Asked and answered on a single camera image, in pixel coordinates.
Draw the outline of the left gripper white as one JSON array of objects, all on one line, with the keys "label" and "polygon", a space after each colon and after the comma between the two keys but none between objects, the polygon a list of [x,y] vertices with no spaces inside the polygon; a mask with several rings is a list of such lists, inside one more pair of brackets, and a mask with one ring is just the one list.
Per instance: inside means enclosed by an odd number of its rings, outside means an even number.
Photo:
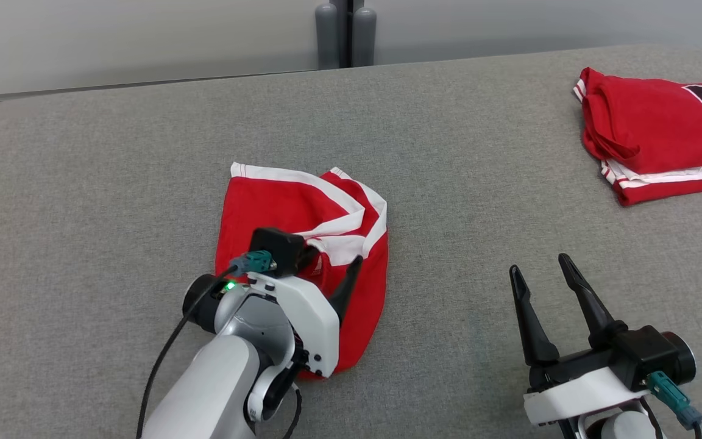
[{"label": "left gripper white", "polygon": [[[342,278],[337,268],[330,268],[334,286],[326,297],[315,284],[299,277],[268,277],[249,273],[250,293],[275,298],[280,312],[266,312],[257,322],[271,340],[262,350],[271,356],[276,366],[284,368],[293,360],[299,341],[308,353],[307,369],[315,376],[328,378],[339,363],[339,330],[346,318],[349,303],[362,268],[363,256],[357,255]],[[301,253],[301,273],[321,273],[321,252],[306,246]]]}]

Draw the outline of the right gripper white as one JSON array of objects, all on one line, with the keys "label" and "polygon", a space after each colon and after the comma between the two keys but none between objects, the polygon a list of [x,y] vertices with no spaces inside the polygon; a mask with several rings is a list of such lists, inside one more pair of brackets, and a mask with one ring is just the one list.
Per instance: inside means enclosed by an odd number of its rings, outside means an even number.
[{"label": "right gripper white", "polygon": [[518,266],[511,266],[509,278],[519,337],[530,368],[523,406],[534,426],[557,423],[560,427],[577,427],[580,417],[628,405],[647,396],[649,389],[644,379],[635,382],[628,378],[634,374],[632,364],[607,348],[626,331],[626,323],[612,317],[571,256],[560,253],[558,263],[580,304],[593,349],[560,357],[530,303],[523,273]]}]

